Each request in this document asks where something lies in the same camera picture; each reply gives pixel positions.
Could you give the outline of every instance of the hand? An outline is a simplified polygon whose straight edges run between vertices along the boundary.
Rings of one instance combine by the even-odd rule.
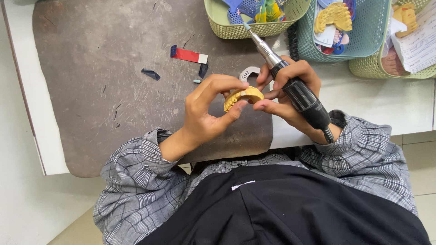
[[[313,141],[319,144],[327,144],[324,134],[321,130],[315,130],[310,126],[307,121],[301,116],[300,113],[294,108],[291,101],[281,90],[281,88],[288,82],[290,78],[299,76],[310,88],[316,97],[320,95],[321,79],[317,76],[312,67],[307,61],[295,62],[291,58],[283,55],[281,58],[289,63],[289,66],[282,68],[276,76],[273,90],[264,94],[265,99],[258,101],[253,105],[254,110],[264,111],[283,118],[289,125],[295,127],[297,130],[308,135]],[[272,76],[269,73],[268,66],[265,64],[260,69],[260,74],[257,77],[257,88],[262,91],[271,81]],[[335,140],[339,137],[342,129],[330,124],[329,125]]]
[[[230,89],[246,89],[249,84],[227,75],[212,74],[205,79],[185,100],[185,123],[176,133],[159,144],[162,157],[176,161],[201,144],[222,134],[236,121],[248,104],[241,100],[222,117],[209,115],[208,110],[217,94],[225,97]]]

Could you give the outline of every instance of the paper form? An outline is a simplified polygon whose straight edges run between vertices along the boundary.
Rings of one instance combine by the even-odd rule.
[[[410,73],[436,64],[436,0],[430,1],[416,15],[416,22],[418,28],[405,37],[398,38],[394,33],[391,34],[404,69]]]

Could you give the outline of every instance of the gray plaid shirt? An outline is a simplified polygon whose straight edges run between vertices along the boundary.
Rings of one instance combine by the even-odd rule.
[[[388,199],[418,215],[402,149],[389,141],[391,127],[342,111],[330,112],[343,128],[329,145],[305,146],[300,161],[280,153],[210,161],[191,175],[161,156],[158,144],[172,132],[156,128],[124,143],[104,165],[107,187],[94,207],[104,244],[133,245],[163,224],[200,181],[241,166],[285,164],[302,167],[343,185]]]

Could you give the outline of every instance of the scratched surface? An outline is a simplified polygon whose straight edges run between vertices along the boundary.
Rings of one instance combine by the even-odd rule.
[[[170,58],[170,47],[209,55],[211,73],[238,77],[264,60],[251,40],[222,40],[200,0],[60,0],[35,4],[33,31],[59,126],[65,161],[78,177],[98,176],[125,141],[184,121],[184,98],[200,64]],[[142,68],[156,71],[155,81]],[[224,114],[219,95],[209,113]],[[271,144],[270,115],[250,106],[219,138],[183,162],[255,155]]]

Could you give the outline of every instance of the green basket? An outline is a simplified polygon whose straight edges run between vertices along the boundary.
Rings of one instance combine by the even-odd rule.
[[[416,13],[419,13],[430,0],[400,0],[398,3],[414,3],[416,7]],[[436,65],[432,65],[422,71],[419,71],[415,74],[407,74],[404,76],[393,76],[388,74],[382,66],[382,53],[383,53],[383,45],[380,50],[375,54],[366,57],[352,60],[348,63],[350,71],[358,76],[363,78],[415,78],[415,79],[426,79],[430,77],[436,78]]]
[[[307,14],[298,22],[298,52],[305,60],[338,62],[367,57],[383,44],[391,0],[356,0],[353,29],[348,31],[350,43],[339,55],[324,54],[315,45],[313,26],[317,2],[310,3]]]
[[[285,3],[286,21],[250,24],[253,32],[260,37],[270,37],[285,31],[299,20],[309,8],[310,0],[287,0]],[[242,24],[231,25],[227,19],[228,5],[222,0],[204,0],[209,22],[214,33],[224,39],[250,38],[250,33]],[[247,22],[250,17],[242,14]]]

